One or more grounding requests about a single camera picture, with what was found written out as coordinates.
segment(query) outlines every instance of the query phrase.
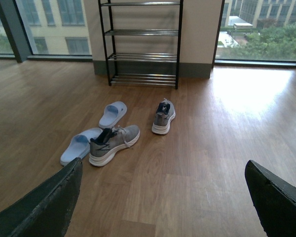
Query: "gray sneaker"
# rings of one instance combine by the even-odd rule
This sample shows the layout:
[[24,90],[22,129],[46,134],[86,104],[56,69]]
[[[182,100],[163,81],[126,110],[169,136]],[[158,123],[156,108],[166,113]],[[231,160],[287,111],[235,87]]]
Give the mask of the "gray sneaker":
[[140,136],[138,126],[105,128],[97,139],[90,140],[89,162],[94,166],[109,163],[119,150],[133,146]]
[[175,118],[176,111],[171,101],[164,99],[156,111],[152,132],[156,134],[167,134],[170,130],[170,123]]

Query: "shoe lace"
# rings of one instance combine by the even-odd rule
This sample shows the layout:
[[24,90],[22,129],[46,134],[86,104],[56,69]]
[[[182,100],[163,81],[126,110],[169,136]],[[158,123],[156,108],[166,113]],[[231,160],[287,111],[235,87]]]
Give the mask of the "shoe lace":
[[112,131],[117,131],[118,133],[122,134],[122,138],[124,143],[126,144],[127,147],[130,147],[129,143],[126,141],[125,135],[126,135],[126,130],[122,128],[121,126],[118,126],[117,128],[113,128]]

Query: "slide sandal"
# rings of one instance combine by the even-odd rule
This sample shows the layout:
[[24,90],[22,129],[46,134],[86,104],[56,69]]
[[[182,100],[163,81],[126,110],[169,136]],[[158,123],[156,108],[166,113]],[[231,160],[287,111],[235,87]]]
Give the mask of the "slide sandal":
[[99,127],[112,128],[126,114],[126,111],[127,107],[121,101],[116,101],[107,105],[99,121]]
[[90,152],[90,139],[96,139],[101,133],[102,129],[95,127],[74,136],[60,157],[60,164],[65,166],[76,157],[83,159]]

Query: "gray baseboard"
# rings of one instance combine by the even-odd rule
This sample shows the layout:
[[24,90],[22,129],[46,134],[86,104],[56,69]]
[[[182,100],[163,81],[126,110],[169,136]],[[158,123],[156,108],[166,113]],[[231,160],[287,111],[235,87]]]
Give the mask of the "gray baseboard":
[[[93,61],[94,73],[106,75],[105,61]],[[114,72],[114,62],[110,62],[109,68]],[[174,74],[175,63],[152,63],[152,62],[118,62],[118,71],[135,74]],[[210,78],[212,64],[205,63],[180,63],[180,77],[183,78]]]

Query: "black metal shoe rack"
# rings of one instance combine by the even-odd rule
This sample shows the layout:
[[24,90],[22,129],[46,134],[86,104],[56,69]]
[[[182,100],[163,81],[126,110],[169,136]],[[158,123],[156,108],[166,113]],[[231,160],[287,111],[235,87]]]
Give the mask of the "black metal shoe rack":
[[[109,85],[112,83],[122,84],[145,84],[145,85],[159,85],[159,86],[171,86],[178,89],[179,81],[179,65],[180,65],[180,48],[181,48],[181,28],[182,28],[182,14],[183,14],[183,0],[179,1],[154,1],[154,2],[111,2],[107,0],[106,3],[101,3],[98,0],[99,13],[102,27],[104,53],[106,59],[106,68],[108,74]],[[127,29],[115,29],[113,26],[112,7],[119,6],[160,6],[166,7],[170,5],[177,5],[179,9],[179,25],[175,30],[127,30]],[[102,8],[107,7],[110,17],[110,29],[105,30],[103,24]],[[178,37],[177,39],[177,52],[176,54],[170,53],[122,53],[116,50],[115,37],[116,36],[169,36]],[[112,51],[113,53],[108,55],[107,49],[107,37],[111,37]],[[167,65],[175,65],[175,69],[172,74],[134,74],[118,72],[118,62],[152,62],[152,63],[167,63]]]

